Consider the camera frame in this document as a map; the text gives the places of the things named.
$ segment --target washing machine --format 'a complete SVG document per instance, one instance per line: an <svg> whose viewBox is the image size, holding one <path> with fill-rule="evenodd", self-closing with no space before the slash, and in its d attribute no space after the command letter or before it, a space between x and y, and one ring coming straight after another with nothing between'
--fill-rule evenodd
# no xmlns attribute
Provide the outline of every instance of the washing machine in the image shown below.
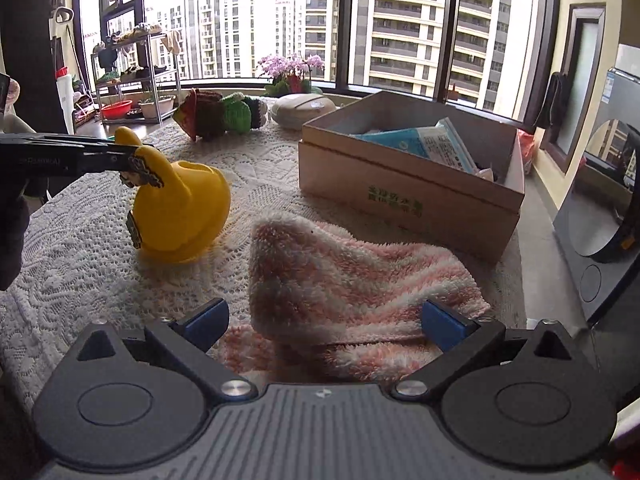
<svg viewBox="0 0 640 480"><path fill-rule="evenodd" d="M556 237L589 329L580 347L620 406L640 395L640 49L620 45Z"/></svg>

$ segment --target yellow rubber duck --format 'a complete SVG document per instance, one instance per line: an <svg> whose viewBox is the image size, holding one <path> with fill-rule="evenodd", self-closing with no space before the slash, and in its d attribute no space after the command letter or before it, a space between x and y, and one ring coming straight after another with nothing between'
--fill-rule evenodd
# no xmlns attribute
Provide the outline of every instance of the yellow rubber duck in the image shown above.
<svg viewBox="0 0 640 480"><path fill-rule="evenodd" d="M126 126L116 130L115 142L139 146L135 158L141 172L121 174L124 182L140 186L127 219L136 248L166 263L202 254L229 215L231 193L222 173L186 160L170 164Z"/></svg>

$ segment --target cardboard box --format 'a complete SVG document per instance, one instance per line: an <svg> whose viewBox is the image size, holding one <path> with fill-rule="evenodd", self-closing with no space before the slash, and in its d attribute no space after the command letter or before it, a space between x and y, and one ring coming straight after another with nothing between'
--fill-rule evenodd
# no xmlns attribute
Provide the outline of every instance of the cardboard box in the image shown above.
<svg viewBox="0 0 640 480"><path fill-rule="evenodd" d="M361 140L372 128L433 126L449 117L496 184ZM524 172L516 128L393 92L379 92L305 123L300 189L427 233L444 246L498 262L520 218Z"/></svg>

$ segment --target orange bag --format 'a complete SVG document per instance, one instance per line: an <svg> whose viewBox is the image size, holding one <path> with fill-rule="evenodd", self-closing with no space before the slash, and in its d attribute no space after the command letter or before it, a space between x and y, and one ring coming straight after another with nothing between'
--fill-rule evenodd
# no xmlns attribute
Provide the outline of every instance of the orange bag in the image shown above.
<svg viewBox="0 0 640 480"><path fill-rule="evenodd" d="M527 175L531 171L533 156L536 154L536 143L533 135L528 134L524 130L518 130L518 140L520 141L520 151L522 152L522 166L524 174Z"/></svg>

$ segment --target striped towel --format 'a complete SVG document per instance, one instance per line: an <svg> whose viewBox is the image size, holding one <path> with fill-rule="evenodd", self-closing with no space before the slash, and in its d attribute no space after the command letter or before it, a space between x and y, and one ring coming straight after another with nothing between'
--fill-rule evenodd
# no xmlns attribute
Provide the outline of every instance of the striped towel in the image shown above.
<svg viewBox="0 0 640 480"><path fill-rule="evenodd" d="M270 216L252 230L251 326L231 327L218 358L258 384L392 383L440 354L422 335L425 300L471 318L490 308L447 249L372 244L335 225Z"/></svg>

